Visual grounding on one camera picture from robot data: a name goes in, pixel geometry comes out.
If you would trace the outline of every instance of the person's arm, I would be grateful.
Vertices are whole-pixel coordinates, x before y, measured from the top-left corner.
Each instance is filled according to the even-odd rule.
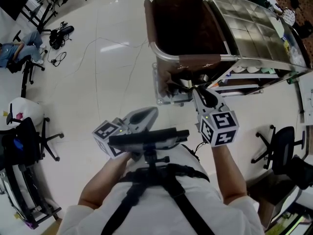
[[[247,196],[246,182],[226,145],[213,147],[217,180],[228,205],[237,198]]]
[[[127,153],[117,159],[110,159],[104,167],[86,184],[78,205],[97,209],[123,175],[131,154]]]
[[[12,58],[12,61],[14,61],[14,60],[17,58],[18,54],[19,54],[20,51],[23,49],[23,47],[24,47],[24,43],[21,42],[21,44],[19,45],[18,49],[17,49],[16,52],[14,53],[14,56],[13,56],[13,58]]]
[[[12,45],[23,45],[24,43],[23,42],[12,42],[11,44]]]

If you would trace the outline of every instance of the brown storage bin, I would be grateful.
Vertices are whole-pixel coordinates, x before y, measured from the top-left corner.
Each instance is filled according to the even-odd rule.
[[[203,0],[146,0],[145,12],[149,43],[161,52],[177,57],[167,61],[157,56],[158,93],[161,97],[174,90],[188,92],[180,79],[203,84],[223,74],[233,62],[222,62],[227,54],[225,37],[206,1]]]

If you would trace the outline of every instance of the floor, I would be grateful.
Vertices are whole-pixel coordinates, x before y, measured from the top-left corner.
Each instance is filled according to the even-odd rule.
[[[48,26],[56,28],[61,21],[67,21],[75,27],[71,40],[49,54],[52,59],[67,51],[64,61],[54,67],[45,57],[46,70],[36,70],[35,83],[27,87],[27,98],[42,104],[51,119],[50,133],[65,135],[53,143],[61,160],[54,162],[47,154],[38,168],[47,193],[63,211],[77,204],[85,184],[108,159],[94,141],[92,131],[106,119],[156,106],[151,67],[156,58],[147,44],[143,2],[69,0],[64,10],[57,8],[60,13]],[[237,140],[229,149],[246,179],[264,172],[263,162],[250,164],[251,158],[264,149],[255,137],[257,131],[270,135],[271,124],[278,129],[291,125],[297,129],[297,139],[301,138],[303,127],[294,85],[283,82],[265,89],[263,94],[227,98],[226,102],[240,124]],[[193,103],[158,109],[153,129],[188,129],[186,145],[195,149],[201,136],[195,127]],[[304,153],[299,147],[295,152]],[[197,155],[206,171],[214,174],[210,146],[203,146]]]

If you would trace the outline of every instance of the white shirt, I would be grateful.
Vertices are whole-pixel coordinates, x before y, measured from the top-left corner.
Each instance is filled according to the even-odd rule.
[[[157,151],[157,157],[170,156],[170,163],[188,165],[205,173],[200,163],[181,145],[168,151]],[[128,171],[147,167],[142,157],[127,167]],[[257,212],[249,197],[242,197],[223,204],[215,188],[200,178],[176,177],[184,187],[185,195],[208,224],[215,235],[261,235],[264,234]],[[101,232],[126,196],[132,183],[118,183],[93,210],[86,206],[68,208],[58,235],[101,235]],[[114,232],[121,235],[195,235],[185,216],[162,186],[147,188],[139,203],[132,207],[122,225]]]

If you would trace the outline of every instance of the black harness strap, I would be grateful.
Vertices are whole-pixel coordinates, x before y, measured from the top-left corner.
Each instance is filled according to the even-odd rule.
[[[116,209],[114,214],[108,220],[101,235],[111,235],[124,222],[131,208],[138,204],[139,198],[142,196],[147,186],[144,184],[133,184],[127,191],[126,197]]]
[[[185,195],[185,189],[177,181],[176,176],[188,176],[203,178],[209,181],[208,177],[202,172],[194,170],[189,166],[178,164],[168,164],[157,166],[155,170],[151,168],[140,168],[135,172],[128,172],[120,182],[133,182],[127,191],[126,197],[120,206],[106,223],[101,235],[112,235],[120,227],[131,208],[138,204],[147,187],[162,185],[170,194],[184,214],[192,228],[198,235],[214,235],[207,223],[198,214]]]
[[[210,182],[209,178],[202,172],[193,169],[187,165],[179,165],[179,164],[168,164],[163,166],[158,166],[157,171],[159,174],[166,174],[170,171],[175,176],[187,176],[190,178],[203,178]],[[155,175],[151,175],[149,173],[149,168],[140,168],[135,172],[128,172],[125,177],[120,179],[120,182],[134,182],[134,183],[142,183],[145,182],[149,186],[162,185],[159,180],[155,182]]]
[[[171,195],[178,205],[191,227],[198,235],[214,235],[210,227],[199,215],[185,195],[185,189],[177,181],[174,174],[169,174],[163,178],[163,187]]]

